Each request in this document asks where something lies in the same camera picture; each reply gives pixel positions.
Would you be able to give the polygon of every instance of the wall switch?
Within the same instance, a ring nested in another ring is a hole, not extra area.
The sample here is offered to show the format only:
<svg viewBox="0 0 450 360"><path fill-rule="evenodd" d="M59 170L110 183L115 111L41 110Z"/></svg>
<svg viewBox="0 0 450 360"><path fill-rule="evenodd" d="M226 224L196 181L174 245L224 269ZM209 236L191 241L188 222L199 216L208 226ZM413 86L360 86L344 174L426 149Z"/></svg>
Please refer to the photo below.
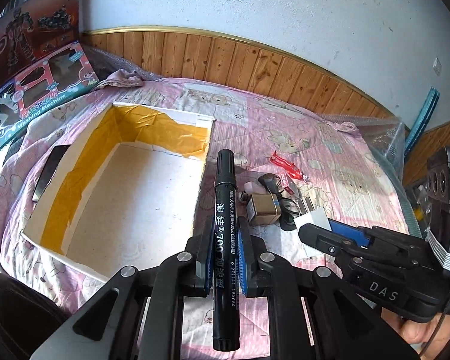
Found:
<svg viewBox="0 0 450 360"><path fill-rule="evenodd" d="M438 57L435 57L435 61L433 61L433 70L437 76L442 73L442 64L438 61Z"/></svg>

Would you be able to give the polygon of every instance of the human hand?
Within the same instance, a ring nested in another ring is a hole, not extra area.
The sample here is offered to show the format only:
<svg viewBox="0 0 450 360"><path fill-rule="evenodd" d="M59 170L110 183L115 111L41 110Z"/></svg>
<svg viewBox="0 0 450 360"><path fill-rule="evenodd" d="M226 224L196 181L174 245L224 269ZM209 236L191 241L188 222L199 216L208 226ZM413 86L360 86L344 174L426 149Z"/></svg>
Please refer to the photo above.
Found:
<svg viewBox="0 0 450 360"><path fill-rule="evenodd" d="M409 344L426 343L435 327L441 314L435 315L428 323L417 323L413 321L404 322L402 318L387 309L382 309L382 318ZM422 360L433 360L450 340L450 315L445 316L443 323L428 347L427 351L422 355Z"/></svg>

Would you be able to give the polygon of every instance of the wooden headboard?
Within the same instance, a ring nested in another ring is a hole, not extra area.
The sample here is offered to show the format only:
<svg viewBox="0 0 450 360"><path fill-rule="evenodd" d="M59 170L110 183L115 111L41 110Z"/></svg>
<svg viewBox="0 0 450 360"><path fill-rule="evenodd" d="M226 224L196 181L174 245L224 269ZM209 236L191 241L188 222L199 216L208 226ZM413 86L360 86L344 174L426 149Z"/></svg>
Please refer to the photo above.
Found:
<svg viewBox="0 0 450 360"><path fill-rule="evenodd" d="M383 105L330 71L236 36L182 27L120 27L86 32L82 42L165 77L223 84L318 114L392 116ZM405 165L403 183L425 176L427 158L443 145L450 145L450 122L422 136Z"/></svg>

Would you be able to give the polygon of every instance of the white wall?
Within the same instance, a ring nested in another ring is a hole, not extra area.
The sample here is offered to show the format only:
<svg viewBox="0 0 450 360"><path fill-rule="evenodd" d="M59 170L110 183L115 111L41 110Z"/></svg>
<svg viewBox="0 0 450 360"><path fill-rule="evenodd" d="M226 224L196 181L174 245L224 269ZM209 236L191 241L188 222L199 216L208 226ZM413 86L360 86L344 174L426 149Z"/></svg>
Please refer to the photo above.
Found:
<svg viewBox="0 0 450 360"><path fill-rule="evenodd" d="M428 128L450 120L450 13L441 0L82 0L82 10L83 30L183 26L278 47L350 81L408 126L433 85L441 96Z"/></svg>

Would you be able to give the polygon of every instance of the black marker pen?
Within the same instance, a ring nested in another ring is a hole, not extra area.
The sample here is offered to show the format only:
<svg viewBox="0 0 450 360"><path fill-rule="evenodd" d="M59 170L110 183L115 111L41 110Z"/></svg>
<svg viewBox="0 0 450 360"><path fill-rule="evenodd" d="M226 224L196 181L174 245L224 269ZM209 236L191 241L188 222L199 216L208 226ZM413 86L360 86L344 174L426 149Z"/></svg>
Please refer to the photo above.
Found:
<svg viewBox="0 0 450 360"><path fill-rule="evenodd" d="M233 152L218 152L215 177L214 350L240 348L239 252Z"/></svg>

